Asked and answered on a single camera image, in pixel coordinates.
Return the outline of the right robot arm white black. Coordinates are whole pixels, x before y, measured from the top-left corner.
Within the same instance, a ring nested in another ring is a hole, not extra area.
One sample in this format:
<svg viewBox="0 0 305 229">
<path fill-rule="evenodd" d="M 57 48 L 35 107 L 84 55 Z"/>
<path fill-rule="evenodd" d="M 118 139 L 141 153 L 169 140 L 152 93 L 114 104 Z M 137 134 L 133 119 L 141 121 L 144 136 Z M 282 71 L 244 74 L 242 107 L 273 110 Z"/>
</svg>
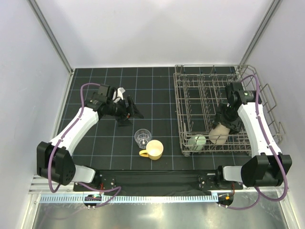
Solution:
<svg viewBox="0 0 305 229">
<path fill-rule="evenodd" d="M 249 138 L 252 158 L 242 166 L 220 166 L 215 185 L 226 189 L 232 182 L 247 187 L 278 187 L 288 173 L 292 159 L 277 146 L 264 117 L 257 91 L 246 91 L 241 82 L 225 87 L 227 103 L 220 104 L 209 133 L 215 145 L 224 145 L 231 134 L 244 127 Z"/>
</svg>

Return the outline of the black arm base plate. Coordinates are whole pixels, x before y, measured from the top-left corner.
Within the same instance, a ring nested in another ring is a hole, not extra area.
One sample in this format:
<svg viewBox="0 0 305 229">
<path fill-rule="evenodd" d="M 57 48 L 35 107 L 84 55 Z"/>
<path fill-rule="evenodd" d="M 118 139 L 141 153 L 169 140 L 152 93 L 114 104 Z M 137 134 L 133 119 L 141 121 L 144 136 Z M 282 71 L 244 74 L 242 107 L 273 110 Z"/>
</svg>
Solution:
<svg viewBox="0 0 305 229">
<path fill-rule="evenodd" d="M 98 170 L 94 186 L 120 186 L 121 196 L 201 196 L 212 191 L 242 190 L 237 182 L 225 181 L 217 170 Z"/>
</svg>

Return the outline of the beige paper cup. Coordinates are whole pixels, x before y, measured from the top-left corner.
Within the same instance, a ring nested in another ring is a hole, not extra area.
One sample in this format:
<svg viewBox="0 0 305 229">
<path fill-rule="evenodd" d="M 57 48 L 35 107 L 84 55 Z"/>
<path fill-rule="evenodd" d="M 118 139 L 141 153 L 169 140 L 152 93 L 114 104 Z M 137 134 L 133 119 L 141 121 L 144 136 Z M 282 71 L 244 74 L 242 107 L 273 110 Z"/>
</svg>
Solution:
<svg viewBox="0 0 305 229">
<path fill-rule="evenodd" d="M 215 145 L 223 145 L 226 143 L 230 129 L 218 123 L 215 128 L 209 132 L 209 139 Z"/>
</svg>

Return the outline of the black grid mat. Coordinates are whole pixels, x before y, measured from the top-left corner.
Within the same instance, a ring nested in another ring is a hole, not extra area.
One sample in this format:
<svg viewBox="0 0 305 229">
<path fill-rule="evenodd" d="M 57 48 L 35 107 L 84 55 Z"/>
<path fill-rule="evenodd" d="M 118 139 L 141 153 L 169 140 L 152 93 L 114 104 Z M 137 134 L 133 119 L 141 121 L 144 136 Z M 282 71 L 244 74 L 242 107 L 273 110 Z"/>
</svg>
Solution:
<svg viewBox="0 0 305 229">
<path fill-rule="evenodd" d="M 244 135 L 231 136 L 224 146 L 207 144 L 202 153 L 182 154 L 176 115 L 173 67 L 80 68 L 69 88 L 59 130 L 63 130 L 78 112 L 80 89 L 88 98 L 97 84 L 123 87 L 143 114 L 131 126 L 119 127 L 111 116 L 93 126 L 77 145 L 73 161 L 78 165 L 102 170 L 199 170 L 218 166 L 241 166 L 250 160 L 249 142 Z M 163 155 L 152 161 L 139 156 L 134 134 L 147 129 L 152 138 L 162 142 Z"/>
</svg>

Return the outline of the yellow mug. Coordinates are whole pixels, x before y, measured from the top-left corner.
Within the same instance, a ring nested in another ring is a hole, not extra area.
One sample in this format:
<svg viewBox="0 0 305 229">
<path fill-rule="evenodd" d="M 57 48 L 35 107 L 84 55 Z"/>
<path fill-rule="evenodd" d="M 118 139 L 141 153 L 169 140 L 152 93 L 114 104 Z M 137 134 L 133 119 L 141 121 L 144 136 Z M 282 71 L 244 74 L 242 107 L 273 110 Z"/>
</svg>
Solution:
<svg viewBox="0 0 305 229">
<path fill-rule="evenodd" d="M 151 140 L 146 145 L 144 150 L 139 152 L 139 156 L 150 158 L 151 160 L 158 160 L 163 154 L 163 144 L 158 140 Z"/>
</svg>

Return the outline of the clear glass tumbler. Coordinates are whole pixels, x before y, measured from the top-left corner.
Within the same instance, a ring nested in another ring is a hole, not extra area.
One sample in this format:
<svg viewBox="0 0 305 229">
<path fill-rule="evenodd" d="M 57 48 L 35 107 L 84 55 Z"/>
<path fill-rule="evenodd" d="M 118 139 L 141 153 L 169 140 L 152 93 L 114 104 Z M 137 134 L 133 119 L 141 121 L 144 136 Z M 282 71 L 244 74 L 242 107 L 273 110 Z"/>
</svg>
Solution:
<svg viewBox="0 0 305 229">
<path fill-rule="evenodd" d="M 134 139 L 140 149 L 145 149 L 152 139 L 152 134 L 147 129 L 139 129 L 135 132 Z"/>
</svg>

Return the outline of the pale green cup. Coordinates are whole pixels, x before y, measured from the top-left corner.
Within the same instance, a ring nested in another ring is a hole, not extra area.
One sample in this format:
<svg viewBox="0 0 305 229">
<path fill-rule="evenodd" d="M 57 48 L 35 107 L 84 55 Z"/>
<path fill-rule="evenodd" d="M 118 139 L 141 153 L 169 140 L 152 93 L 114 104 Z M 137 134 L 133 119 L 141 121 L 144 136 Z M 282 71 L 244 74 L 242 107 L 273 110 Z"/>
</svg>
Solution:
<svg viewBox="0 0 305 229">
<path fill-rule="evenodd" d="M 187 147 L 191 151 L 202 151 L 204 148 L 204 145 L 206 144 L 206 137 L 203 135 L 195 135 L 192 136 L 188 142 L 187 142 Z"/>
</svg>

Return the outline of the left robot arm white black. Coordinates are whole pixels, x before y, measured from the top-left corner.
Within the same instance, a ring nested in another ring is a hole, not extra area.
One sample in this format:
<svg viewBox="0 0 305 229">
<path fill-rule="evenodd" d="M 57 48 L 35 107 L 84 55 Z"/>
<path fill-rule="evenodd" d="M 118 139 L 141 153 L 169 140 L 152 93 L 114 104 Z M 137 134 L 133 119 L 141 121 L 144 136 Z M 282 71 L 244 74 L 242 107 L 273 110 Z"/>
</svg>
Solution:
<svg viewBox="0 0 305 229">
<path fill-rule="evenodd" d="M 124 98 L 124 88 L 99 84 L 98 91 L 85 100 L 81 97 L 81 107 L 68 125 L 49 142 L 37 146 L 37 174 L 49 183 L 56 182 L 66 186 L 71 182 L 82 182 L 90 191 L 101 185 L 96 169 L 76 165 L 73 152 L 86 133 L 104 116 L 113 116 L 118 126 L 132 125 L 131 117 L 143 119 L 133 99 Z"/>
</svg>

